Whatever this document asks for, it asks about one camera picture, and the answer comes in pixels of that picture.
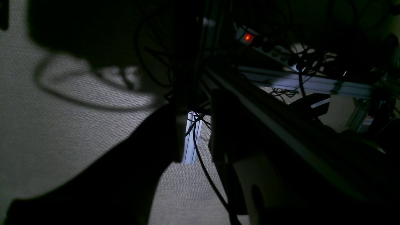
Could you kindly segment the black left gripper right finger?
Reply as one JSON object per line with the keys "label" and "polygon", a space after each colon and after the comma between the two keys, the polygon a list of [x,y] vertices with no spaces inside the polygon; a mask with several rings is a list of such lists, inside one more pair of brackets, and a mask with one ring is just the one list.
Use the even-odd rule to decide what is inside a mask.
{"label": "black left gripper right finger", "polygon": [[252,225],[398,225],[399,162],[256,89],[211,91],[212,150]]}

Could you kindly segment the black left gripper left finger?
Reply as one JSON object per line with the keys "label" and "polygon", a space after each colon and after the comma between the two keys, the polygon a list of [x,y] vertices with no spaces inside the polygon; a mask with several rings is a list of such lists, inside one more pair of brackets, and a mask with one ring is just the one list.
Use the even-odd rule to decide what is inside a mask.
{"label": "black left gripper left finger", "polygon": [[14,200],[6,225],[147,225],[161,175],[178,150],[169,103],[72,180],[31,199]]}

